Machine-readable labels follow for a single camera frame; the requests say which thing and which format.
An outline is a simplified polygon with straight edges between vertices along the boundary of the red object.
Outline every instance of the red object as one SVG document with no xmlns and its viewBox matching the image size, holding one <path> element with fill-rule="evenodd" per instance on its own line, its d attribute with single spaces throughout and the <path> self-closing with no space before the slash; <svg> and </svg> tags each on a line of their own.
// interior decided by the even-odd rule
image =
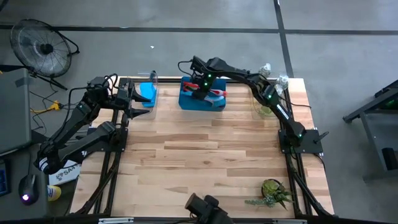
<svg viewBox="0 0 398 224">
<path fill-rule="evenodd" d="M 184 82 L 183 83 L 183 91 L 191 91 L 191 90 L 188 90 L 188 88 L 186 88 L 186 86 L 187 87 L 189 87 L 189 88 L 193 88 L 193 89 L 197 89 L 197 88 L 199 88 L 199 85 L 198 84 L 194 84 L 194 83 L 190 83 L 190 82 Z M 223 90 L 210 90 L 212 93 L 214 93 L 216 96 L 226 96 L 227 95 L 227 92 L 226 91 L 223 91 Z"/>
</svg>

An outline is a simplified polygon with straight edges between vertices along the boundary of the potted plant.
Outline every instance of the potted plant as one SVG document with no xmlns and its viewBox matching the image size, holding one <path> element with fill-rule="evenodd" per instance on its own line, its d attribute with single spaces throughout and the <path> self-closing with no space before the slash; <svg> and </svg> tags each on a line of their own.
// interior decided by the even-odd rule
<svg viewBox="0 0 398 224">
<path fill-rule="evenodd" d="M 245 200 L 244 202 L 250 205 L 267 205 L 272 208 L 276 203 L 280 203 L 285 209 L 284 202 L 292 202 L 287 198 L 292 193 L 286 191 L 285 187 L 278 180 L 267 179 L 261 185 L 261 199 Z"/>
</svg>

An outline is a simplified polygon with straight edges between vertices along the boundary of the yellow cable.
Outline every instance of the yellow cable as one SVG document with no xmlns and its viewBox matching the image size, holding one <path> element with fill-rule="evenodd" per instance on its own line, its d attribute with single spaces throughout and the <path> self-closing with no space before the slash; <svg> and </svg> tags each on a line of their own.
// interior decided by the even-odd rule
<svg viewBox="0 0 398 224">
<path fill-rule="evenodd" d="M 30 112 L 33 113 L 44 113 L 46 111 L 52 111 L 52 110 L 60 110 L 60 102 L 58 100 L 55 100 L 54 103 L 47 109 L 45 110 L 30 110 Z"/>
</svg>

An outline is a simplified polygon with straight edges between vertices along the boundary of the computer mouse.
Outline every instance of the computer mouse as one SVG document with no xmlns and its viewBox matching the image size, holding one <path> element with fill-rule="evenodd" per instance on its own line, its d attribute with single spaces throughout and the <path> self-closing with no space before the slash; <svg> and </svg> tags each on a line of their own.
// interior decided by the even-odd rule
<svg viewBox="0 0 398 224">
<path fill-rule="evenodd" d="M 24 205 L 32 205 L 39 199 L 36 175 L 28 174 L 19 182 L 19 199 Z"/>
</svg>

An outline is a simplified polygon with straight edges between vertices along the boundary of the fan grille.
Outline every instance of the fan grille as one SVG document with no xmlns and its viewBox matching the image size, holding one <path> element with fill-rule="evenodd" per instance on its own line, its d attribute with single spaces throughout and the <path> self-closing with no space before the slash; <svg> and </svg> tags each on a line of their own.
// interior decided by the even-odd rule
<svg viewBox="0 0 398 224">
<path fill-rule="evenodd" d="M 70 68 L 72 54 L 67 41 L 50 25 L 24 19 L 11 30 L 11 47 L 31 72 L 44 77 L 59 77 Z"/>
</svg>

